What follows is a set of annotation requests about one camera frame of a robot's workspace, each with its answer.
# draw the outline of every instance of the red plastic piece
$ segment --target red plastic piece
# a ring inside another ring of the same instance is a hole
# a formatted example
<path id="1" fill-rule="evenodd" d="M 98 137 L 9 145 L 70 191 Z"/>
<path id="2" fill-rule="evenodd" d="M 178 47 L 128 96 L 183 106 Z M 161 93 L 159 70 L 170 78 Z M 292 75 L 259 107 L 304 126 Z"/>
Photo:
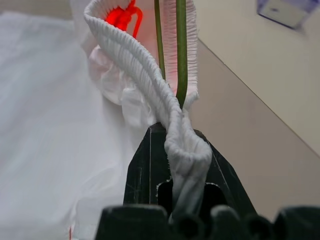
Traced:
<path id="1" fill-rule="evenodd" d="M 132 0 L 126 9 L 117 7 L 113 9 L 104 19 L 107 23 L 121 29 L 122 31 L 127 31 L 128 25 L 132 20 L 132 15 L 137 15 L 137 21 L 133 30 L 133 37 L 136 38 L 140 24 L 143 18 L 143 13 L 140 8 L 135 6 L 136 0 Z"/>

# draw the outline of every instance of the white fabric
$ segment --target white fabric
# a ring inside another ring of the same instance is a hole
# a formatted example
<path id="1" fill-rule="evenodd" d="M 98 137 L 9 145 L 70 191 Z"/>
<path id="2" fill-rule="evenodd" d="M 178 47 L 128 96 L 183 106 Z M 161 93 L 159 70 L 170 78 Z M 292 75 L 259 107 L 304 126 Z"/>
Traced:
<path id="1" fill-rule="evenodd" d="M 93 239 L 101 209 L 123 202 L 129 137 L 71 21 L 0 14 L 1 240 L 67 240 L 74 218 Z"/>
<path id="2" fill-rule="evenodd" d="M 129 0 L 93 0 L 84 11 L 84 18 L 92 34 L 96 38 L 99 47 L 105 53 L 104 62 L 110 64 L 107 71 L 112 73 L 112 77 L 110 75 L 107 77 L 101 75 L 102 83 L 104 81 L 112 81 L 110 83 L 112 87 L 107 91 L 104 89 L 106 85 L 102 84 L 102 92 L 105 97 L 113 100 L 113 102 L 127 106 L 123 107 L 122 111 L 130 129 L 134 127 L 139 131 L 139 129 L 145 129 L 147 125 L 139 121 L 142 117 L 137 118 L 136 115 L 131 113 L 126 115 L 126 109 L 139 109 L 138 113 L 144 113 L 145 116 L 148 116 L 148 114 L 154 115 L 155 120 L 161 121 L 167 129 L 164 147 L 168 155 L 173 178 L 174 209 L 172 216 L 175 218 L 181 214 L 197 213 L 202 202 L 203 187 L 211 163 L 212 152 L 209 145 L 195 134 L 188 117 L 188 109 L 198 97 L 195 7 L 192 0 L 187 1 L 188 75 L 190 76 L 190 81 L 188 82 L 189 91 L 182 112 L 174 93 L 177 85 L 177 68 L 175 67 L 177 59 L 174 52 L 177 48 L 175 46 L 176 30 L 175 22 L 173 22 L 173 19 L 175 19 L 175 0 L 166 0 L 162 4 L 163 31 L 167 33 L 167 35 L 164 34 L 164 38 L 168 36 L 165 41 L 167 49 L 164 51 L 165 53 L 173 51 L 171 55 L 166 56 L 167 63 L 169 63 L 166 66 L 169 76 L 167 82 L 170 86 L 172 85 L 173 90 L 163 80 L 154 55 L 148 51 L 152 49 L 148 47 L 154 45 L 151 42 L 154 43 L 156 41 L 154 26 L 149 25 L 146 26 L 147 29 L 144 29 L 143 24 L 141 25 L 141 28 L 145 31 L 147 30 L 147 33 L 153 37 L 148 38 L 148 35 L 145 35 L 140 44 L 128 33 L 104 21 L 110 10 L 117 6 L 126 8 L 129 2 Z M 143 9 L 143 12 L 148 12 L 147 10 L 154 11 L 152 1 L 137 1 L 136 5 Z M 154 15 L 152 18 L 144 16 L 143 21 L 150 24 L 152 19 L 154 19 Z M 144 47 L 143 40 L 147 43 L 146 47 Z M 132 96 L 135 97 L 126 98 L 127 92 L 125 90 L 127 89 L 134 91 Z M 114 93 L 117 93 L 118 98 L 112 95 Z"/>

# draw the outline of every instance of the twisted fabric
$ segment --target twisted fabric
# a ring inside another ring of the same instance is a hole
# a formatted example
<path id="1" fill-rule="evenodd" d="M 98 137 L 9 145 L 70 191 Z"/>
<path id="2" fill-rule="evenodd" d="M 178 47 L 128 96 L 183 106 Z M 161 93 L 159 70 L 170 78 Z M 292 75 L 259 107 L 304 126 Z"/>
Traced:
<path id="1" fill-rule="evenodd" d="M 165 1 L 165 5 L 175 9 L 174 3 L 175 0 Z M 174 53 L 166 55 L 171 66 L 168 84 L 163 80 L 155 58 L 144 46 L 128 33 L 104 21 L 111 10 L 117 7 L 125 9 L 129 4 L 129 0 L 93 0 L 86 7 L 84 18 L 101 49 L 120 70 L 131 78 L 133 84 L 152 108 L 156 119 L 167 130 L 164 148 L 173 180 L 173 219 L 184 214 L 197 214 L 201 207 L 205 180 L 212 158 L 210 146 L 195 134 L 188 116 L 188 109 L 198 98 L 196 91 L 197 45 L 195 44 L 195 47 L 193 45 L 193 50 L 188 54 L 188 61 L 191 64 L 188 66 L 191 74 L 190 79 L 194 82 L 188 85 L 190 88 L 184 108 L 181 110 L 174 93 L 177 84 L 176 67 L 174 67 L 177 59 Z M 187 1 L 187 8 L 189 11 L 194 8 L 192 0 Z M 167 15 L 167 21 L 173 19 L 174 14 L 164 13 Z M 191 15 L 188 21 L 195 21 L 195 15 Z M 164 42 L 165 45 L 171 45 L 174 49 L 177 44 L 177 40 L 174 39 L 176 34 L 174 29 L 167 28 L 164 31 L 168 31 L 168 35 L 170 35 L 167 42 Z M 197 41 L 196 33 L 196 29 L 195 34 L 189 29 L 188 44 Z"/>

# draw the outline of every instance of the green stem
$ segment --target green stem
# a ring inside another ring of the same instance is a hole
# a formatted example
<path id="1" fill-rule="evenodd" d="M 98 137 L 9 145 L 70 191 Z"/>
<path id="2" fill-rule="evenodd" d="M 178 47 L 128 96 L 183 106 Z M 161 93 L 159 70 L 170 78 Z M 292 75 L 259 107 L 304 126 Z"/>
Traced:
<path id="1" fill-rule="evenodd" d="M 154 14 L 155 14 L 156 41 L 158 45 L 159 67 L 161 69 L 163 79 L 166 79 L 165 56 L 164 56 L 164 46 L 162 43 L 159 0 L 154 0 Z"/>
<path id="2" fill-rule="evenodd" d="M 187 55 L 187 7 L 186 0 L 176 0 L 176 41 L 178 86 L 176 98 L 182 109 L 188 88 L 188 55 Z"/>

